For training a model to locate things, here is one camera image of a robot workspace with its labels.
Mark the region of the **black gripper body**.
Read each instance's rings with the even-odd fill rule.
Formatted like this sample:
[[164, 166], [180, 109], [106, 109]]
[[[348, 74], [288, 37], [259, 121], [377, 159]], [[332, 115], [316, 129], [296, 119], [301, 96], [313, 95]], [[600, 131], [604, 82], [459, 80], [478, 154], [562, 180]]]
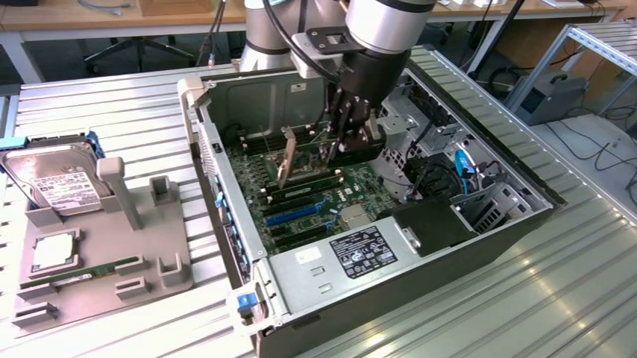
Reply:
[[396, 85], [411, 51], [381, 54], [364, 50], [344, 53], [337, 70], [337, 85], [371, 104], [379, 104]]

